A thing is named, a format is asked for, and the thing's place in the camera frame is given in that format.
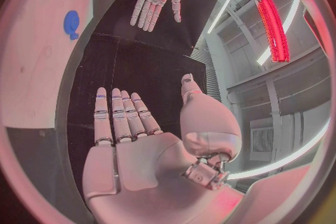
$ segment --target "red light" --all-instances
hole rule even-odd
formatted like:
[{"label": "red light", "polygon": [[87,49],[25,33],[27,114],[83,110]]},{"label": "red light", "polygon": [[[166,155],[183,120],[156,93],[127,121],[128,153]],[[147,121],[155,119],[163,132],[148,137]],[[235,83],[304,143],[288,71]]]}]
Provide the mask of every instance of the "red light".
[{"label": "red light", "polygon": [[272,62],[289,62],[287,38],[274,2],[261,0],[258,1],[257,6],[266,30]]}]

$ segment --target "black mat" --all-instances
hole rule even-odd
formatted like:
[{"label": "black mat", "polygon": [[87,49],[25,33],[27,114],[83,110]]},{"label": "black mat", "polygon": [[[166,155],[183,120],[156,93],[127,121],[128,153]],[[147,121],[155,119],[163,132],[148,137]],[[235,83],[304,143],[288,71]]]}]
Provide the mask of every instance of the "black mat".
[{"label": "black mat", "polygon": [[153,32],[129,24],[137,0],[116,0],[98,24],[95,32],[121,36],[190,55],[217,0],[182,0],[182,22],[174,20],[171,1],[163,7]]},{"label": "black mat", "polygon": [[181,78],[192,73],[206,93],[206,67],[187,56],[114,36],[93,35],[77,68],[68,110],[68,150],[82,194],[86,155],[94,145],[95,95],[105,87],[137,92],[164,132],[180,136]]}]

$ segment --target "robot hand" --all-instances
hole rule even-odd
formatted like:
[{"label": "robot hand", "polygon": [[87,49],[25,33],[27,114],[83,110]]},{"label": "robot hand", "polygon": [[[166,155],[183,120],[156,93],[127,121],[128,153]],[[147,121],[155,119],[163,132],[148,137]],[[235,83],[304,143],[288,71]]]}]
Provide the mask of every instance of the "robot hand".
[{"label": "robot hand", "polygon": [[[153,31],[157,18],[166,1],[167,0],[138,0],[130,24],[135,25],[140,14],[138,23],[139,28],[142,28],[144,31]],[[181,0],[171,0],[174,19],[177,22],[181,22],[180,1]]]},{"label": "robot hand", "polygon": [[98,223],[186,223],[228,191],[213,190],[225,182],[220,164],[241,147],[236,120],[190,74],[181,93],[183,142],[162,132],[138,94],[113,89],[114,144],[106,91],[98,90],[96,146],[83,171],[85,200]]}]

